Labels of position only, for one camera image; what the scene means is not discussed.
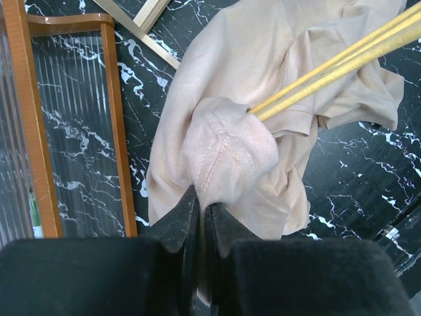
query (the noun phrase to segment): marble surface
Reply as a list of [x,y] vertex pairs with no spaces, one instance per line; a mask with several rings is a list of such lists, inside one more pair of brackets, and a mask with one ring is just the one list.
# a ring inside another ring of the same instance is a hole
[[[145,1],[116,2],[133,18]],[[149,35],[181,60],[208,21],[235,2],[173,0]],[[409,0],[407,6],[416,2]],[[42,15],[102,12],[91,0],[27,0],[26,8]],[[116,25],[115,35],[137,222],[142,232],[149,226],[145,173],[150,148],[175,71],[120,25]],[[84,52],[77,53],[86,57]],[[312,205],[311,222],[294,237],[380,240],[387,225],[397,226],[414,210],[421,187],[421,39],[380,62],[405,77],[398,129],[392,132],[360,122],[320,131],[304,177]],[[65,216],[65,221],[74,220]],[[391,246],[399,266],[413,260],[417,252],[401,245],[399,239]]]
[[401,277],[409,296],[421,291],[421,205],[396,223],[399,232],[383,233],[377,243],[392,258],[397,275]]

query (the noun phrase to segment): garment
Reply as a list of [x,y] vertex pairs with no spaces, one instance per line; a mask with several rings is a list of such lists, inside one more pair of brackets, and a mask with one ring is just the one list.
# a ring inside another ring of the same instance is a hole
[[257,236],[306,227],[302,182],[318,127],[397,127],[403,78],[364,65],[274,117],[247,109],[391,20],[405,0],[240,0],[193,40],[168,92],[147,172],[157,222],[189,185]]

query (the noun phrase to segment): wooden frame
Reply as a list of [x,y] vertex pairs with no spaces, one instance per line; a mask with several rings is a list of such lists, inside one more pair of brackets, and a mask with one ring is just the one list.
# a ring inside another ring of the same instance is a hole
[[37,86],[31,36],[93,30],[101,31],[103,40],[112,133],[126,235],[137,236],[114,39],[114,20],[103,13],[65,17],[32,16],[26,14],[23,1],[17,0],[3,0],[3,10],[11,49],[18,106],[44,236],[61,237],[62,228]]
[[117,22],[127,28],[130,33],[141,40],[147,47],[152,49],[159,57],[164,59],[174,69],[178,69],[180,62],[147,35],[170,0],[147,0],[134,20],[132,20],[113,0],[93,1],[107,11]]
[[[1,28],[1,35],[4,36],[6,29],[5,29],[5,21],[3,20],[3,8],[0,7],[0,11],[1,11],[1,17],[2,17],[2,21],[0,23],[0,28]],[[17,113],[17,104],[16,104],[16,100],[13,97],[14,95],[14,86],[13,86],[13,82],[12,82],[12,74],[9,71],[9,67],[7,66],[7,54],[6,54],[7,48],[6,45],[4,43],[4,41],[0,41],[0,60],[1,60],[1,64],[4,65],[3,67],[3,71],[4,71],[4,75],[5,75],[5,81],[6,83],[4,83],[3,80],[0,80],[0,98],[1,98],[1,102],[3,104],[3,108],[5,110],[4,112],[4,118],[2,113],[0,112],[0,122],[3,122],[5,120],[6,124],[0,124],[0,135],[1,135],[1,141],[3,142],[4,145],[4,150],[6,152],[11,152],[12,153],[12,159],[13,159],[13,166],[11,166],[11,163],[7,162],[7,169],[9,171],[10,174],[13,174],[13,167],[14,169],[17,171],[19,170],[20,166],[19,166],[19,155],[22,157],[24,154],[24,144],[23,144],[23,139],[22,139],[22,135],[21,135],[21,130],[20,130],[20,121],[19,121],[19,116]],[[10,136],[12,136],[13,134],[15,134],[16,136],[16,140],[17,140],[17,144],[14,142],[13,137],[10,138],[10,143],[11,146],[10,148],[8,147],[7,144],[7,139],[6,139],[6,131],[9,133]],[[19,200],[21,199],[22,201],[25,201],[28,198],[28,192],[25,191],[26,188],[30,188],[31,184],[30,184],[30,177],[28,176],[27,170],[24,166],[24,164],[22,163],[22,174],[23,174],[23,181],[21,179],[21,177],[17,176],[17,182],[18,182],[18,192],[13,192],[14,193],[14,202],[15,205],[19,205]],[[32,223],[31,223],[31,218],[28,214],[28,212],[23,212],[23,219],[21,219],[21,222],[19,223],[20,228],[22,229],[22,231],[25,230],[24,228],[24,224],[26,227],[26,230],[28,232],[32,231]]]

